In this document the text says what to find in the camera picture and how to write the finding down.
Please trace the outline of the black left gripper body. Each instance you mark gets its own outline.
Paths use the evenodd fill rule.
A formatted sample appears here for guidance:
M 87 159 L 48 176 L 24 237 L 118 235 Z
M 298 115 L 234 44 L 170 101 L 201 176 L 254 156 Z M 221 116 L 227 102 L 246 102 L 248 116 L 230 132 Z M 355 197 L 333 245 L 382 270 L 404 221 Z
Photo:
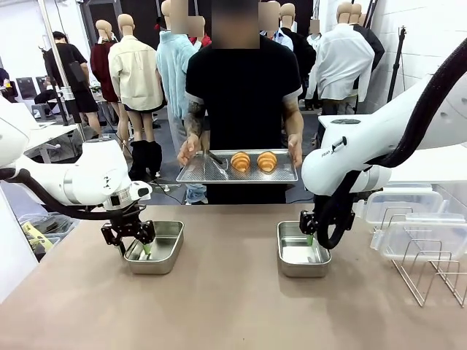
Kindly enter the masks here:
M 109 220 L 111 231 L 116 233 L 116 239 L 134 237 L 136 239 L 146 239 L 147 232 L 139 214 L 146 209 L 143 204 L 135 204 L 123 210 L 122 214 Z

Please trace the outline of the person's left hand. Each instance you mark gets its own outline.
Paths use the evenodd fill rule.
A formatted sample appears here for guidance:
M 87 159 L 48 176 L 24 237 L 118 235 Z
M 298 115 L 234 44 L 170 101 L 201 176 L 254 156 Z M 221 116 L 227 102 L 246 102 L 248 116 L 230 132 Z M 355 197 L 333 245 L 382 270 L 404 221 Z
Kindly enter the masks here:
M 303 162 L 303 151 L 302 151 L 302 135 L 291 134 L 287 140 L 288 151 L 290 158 L 293 161 L 293 165 L 299 168 Z

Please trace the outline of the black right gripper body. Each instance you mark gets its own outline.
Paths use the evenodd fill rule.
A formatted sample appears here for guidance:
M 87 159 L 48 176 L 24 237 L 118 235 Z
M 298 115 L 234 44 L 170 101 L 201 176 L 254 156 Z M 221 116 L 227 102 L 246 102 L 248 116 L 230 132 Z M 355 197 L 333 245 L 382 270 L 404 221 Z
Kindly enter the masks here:
M 331 208 L 323 211 L 323 231 L 329 232 L 329 227 L 333 226 L 333 232 L 343 233 L 344 224 L 342 223 L 344 211 L 339 208 Z

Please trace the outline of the person's right hand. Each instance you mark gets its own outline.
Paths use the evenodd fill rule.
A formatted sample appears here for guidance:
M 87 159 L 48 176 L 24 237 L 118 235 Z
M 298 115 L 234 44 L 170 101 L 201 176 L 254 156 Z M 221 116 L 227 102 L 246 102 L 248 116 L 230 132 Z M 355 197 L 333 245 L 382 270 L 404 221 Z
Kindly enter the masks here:
M 191 133 L 185 142 L 182 144 L 177 159 L 181 166 L 186 166 L 190 159 L 192 159 L 195 154 L 200 150 L 201 142 L 199 137 Z

